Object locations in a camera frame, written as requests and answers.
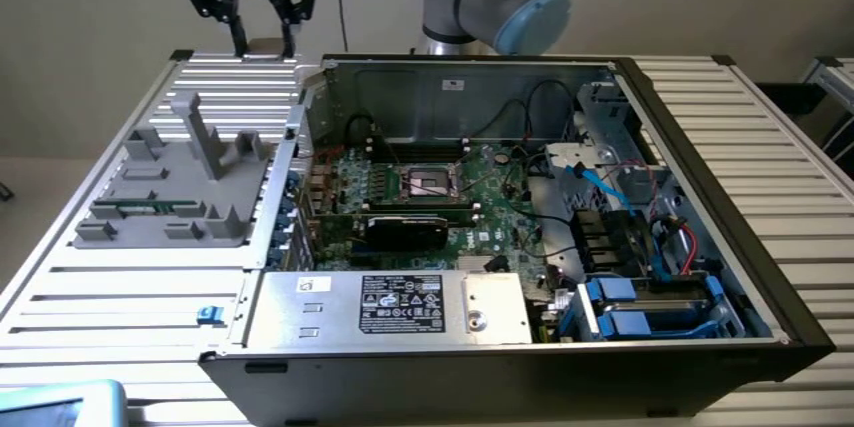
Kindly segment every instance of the slotted metal platform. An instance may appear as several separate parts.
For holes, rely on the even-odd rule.
[[[579,425],[854,425],[854,186],[738,68],[706,57],[637,61],[838,352],[786,383],[746,386],[694,419]],[[224,138],[248,128],[275,140],[298,101],[298,69],[218,55],[172,62],[123,132],[148,121],[166,138],[186,137],[167,100],[192,89]],[[126,386],[135,425],[244,426],[195,364],[203,347],[239,327],[195,322],[202,306],[240,308],[243,285],[258,278],[239,256],[114,251],[94,261],[67,247],[79,207],[120,152],[115,141],[0,296],[0,392],[110,377]]]

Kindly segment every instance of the power supply label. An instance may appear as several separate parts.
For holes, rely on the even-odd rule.
[[[363,276],[359,330],[366,334],[445,332],[442,276]]]

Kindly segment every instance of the white label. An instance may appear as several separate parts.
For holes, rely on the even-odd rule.
[[[329,292],[333,290],[333,277],[300,277],[296,279],[296,292]]]
[[[466,81],[445,79],[442,81],[442,90],[466,90]]]

